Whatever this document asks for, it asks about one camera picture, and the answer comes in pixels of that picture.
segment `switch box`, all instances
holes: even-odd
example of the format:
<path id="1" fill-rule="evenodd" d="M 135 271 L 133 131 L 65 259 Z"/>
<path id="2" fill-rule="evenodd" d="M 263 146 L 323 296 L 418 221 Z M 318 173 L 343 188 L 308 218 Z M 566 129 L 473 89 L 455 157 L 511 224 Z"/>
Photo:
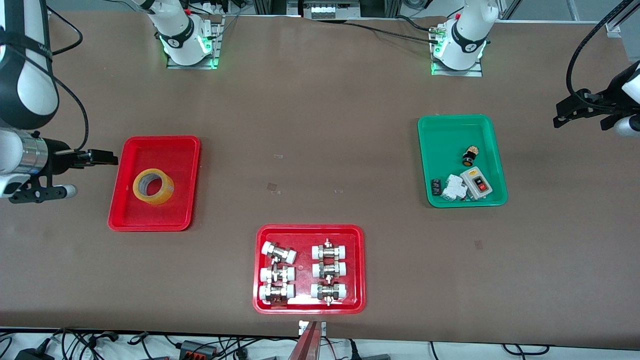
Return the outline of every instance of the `switch box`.
<path id="1" fill-rule="evenodd" d="M 473 200 L 484 199 L 493 189 L 478 167 L 472 167 L 460 174 L 462 181 L 468 186 L 467 193 Z"/>

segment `plastic tray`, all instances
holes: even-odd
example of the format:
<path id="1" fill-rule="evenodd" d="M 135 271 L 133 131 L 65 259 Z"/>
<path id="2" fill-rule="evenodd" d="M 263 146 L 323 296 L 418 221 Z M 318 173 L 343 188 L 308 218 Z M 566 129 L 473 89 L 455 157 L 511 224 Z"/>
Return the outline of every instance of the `plastic tray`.
<path id="1" fill-rule="evenodd" d="M 502 173 L 498 144 L 493 124 L 485 115 L 436 115 L 418 120 L 418 137 L 422 153 L 422 167 L 427 199 L 436 208 L 464 208 L 472 206 L 500 206 L 507 202 L 507 186 Z M 442 189 L 450 174 L 460 175 L 469 168 L 462 165 L 467 147 L 475 145 L 479 154 L 474 161 L 493 192 L 485 199 L 448 201 L 431 194 L 431 180 L 440 179 Z"/>
<path id="2" fill-rule="evenodd" d="M 191 222 L 200 140 L 191 135 L 134 136 L 122 148 L 113 189 L 109 227 L 114 231 L 181 231 Z M 173 179 L 174 192 L 161 205 L 150 205 L 133 194 L 133 181 L 148 168 Z"/>
<path id="3" fill-rule="evenodd" d="M 317 260 L 311 258 L 311 247 L 322 245 L 329 238 L 332 244 L 344 245 L 347 275 L 336 278 L 335 282 L 345 284 L 347 297 L 332 302 L 325 302 L 311 297 L 311 284 L 320 279 L 313 278 L 311 265 Z M 265 241 L 277 243 L 279 247 L 290 247 L 298 252 L 293 266 L 296 268 L 296 297 L 289 299 L 283 306 L 272 306 L 258 296 L 260 268 L 271 264 L 271 259 L 262 255 Z M 365 277 L 364 277 L 364 235 L 355 225 L 265 225 L 260 228 L 255 244 L 255 268 L 253 271 L 253 307 L 260 314 L 357 314 L 364 309 Z"/>

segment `metal plate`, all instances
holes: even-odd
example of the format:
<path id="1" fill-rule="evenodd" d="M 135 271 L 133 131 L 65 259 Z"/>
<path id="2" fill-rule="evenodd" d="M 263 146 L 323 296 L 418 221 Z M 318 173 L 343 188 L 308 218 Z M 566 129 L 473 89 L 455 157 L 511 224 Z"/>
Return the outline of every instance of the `metal plate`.
<path id="1" fill-rule="evenodd" d="M 436 36 L 434 34 L 429 34 L 429 39 L 436 40 Z M 429 44 L 429 49 L 431 50 L 429 54 L 431 55 L 431 75 L 446 75 L 446 76 L 468 76 L 472 78 L 481 78 L 482 77 L 482 65 L 480 64 L 480 60 L 482 56 L 476 61 L 476 63 L 467 70 L 454 70 L 450 67 L 447 67 L 440 61 L 440 59 L 433 56 L 433 49 L 435 48 L 434 44 Z"/>

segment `robotic arm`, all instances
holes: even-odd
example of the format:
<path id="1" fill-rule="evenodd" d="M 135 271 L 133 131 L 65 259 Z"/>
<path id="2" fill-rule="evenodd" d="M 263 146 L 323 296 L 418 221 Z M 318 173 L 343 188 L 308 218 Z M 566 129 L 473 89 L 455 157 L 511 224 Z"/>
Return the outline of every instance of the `robotic arm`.
<path id="1" fill-rule="evenodd" d="M 609 87 L 597 94 L 588 89 L 575 93 L 576 96 L 556 104 L 556 129 L 571 120 L 608 115 L 600 121 L 602 130 L 613 128 L 620 136 L 640 136 L 640 61 L 618 74 Z"/>
<path id="2" fill-rule="evenodd" d="M 179 0 L 134 2 L 150 17 L 175 63 L 194 65 L 212 52 L 211 22 L 187 15 Z M 27 131 L 45 126 L 58 110 L 51 62 L 45 0 L 0 0 L 0 197 L 13 203 L 73 197 L 77 188 L 54 186 L 53 175 L 118 164 L 110 151 L 71 149 Z"/>
<path id="3" fill-rule="evenodd" d="M 498 14 L 495 0 L 466 0 L 459 18 L 438 25 L 444 34 L 433 56 L 454 70 L 471 68 L 482 55 Z"/>
<path id="4" fill-rule="evenodd" d="M 0 0 L 0 197 L 13 203 L 73 197 L 77 188 L 53 186 L 53 175 L 118 164 L 112 152 L 74 151 L 26 131 L 45 126 L 58 110 L 51 58 L 44 0 Z"/>

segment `red tray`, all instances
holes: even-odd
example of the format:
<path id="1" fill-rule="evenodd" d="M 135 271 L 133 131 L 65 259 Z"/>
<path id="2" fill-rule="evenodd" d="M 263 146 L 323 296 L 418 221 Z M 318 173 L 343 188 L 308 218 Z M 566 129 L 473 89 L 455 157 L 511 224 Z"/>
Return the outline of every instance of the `red tray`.
<path id="1" fill-rule="evenodd" d="M 311 258 L 311 247 L 322 245 L 329 238 L 332 244 L 344 245 L 347 275 L 336 279 L 345 284 L 347 297 L 332 302 L 325 302 L 311 297 L 311 284 L 320 280 L 314 279 L 311 265 L 317 260 Z M 271 306 L 258 296 L 260 268 L 271 264 L 271 259 L 262 255 L 265 241 L 277 243 L 279 247 L 290 247 L 298 252 L 293 266 L 296 269 L 296 297 L 289 299 L 284 306 Z M 260 314 L 357 314 L 366 305 L 364 278 L 364 235 L 361 228 L 355 225 L 265 225 L 260 228 L 255 244 L 255 268 L 253 269 L 253 308 Z"/>
<path id="2" fill-rule="evenodd" d="M 113 189 L 109 227 L 114 231 L 181 231 L 191 222 L 200 140 L 191 135 L 134 136 L 122 148 Z M 150 205 L 133 194 L 136 176 L 158 168 L 173 179 L 174 192 L 161 205 Z"/>

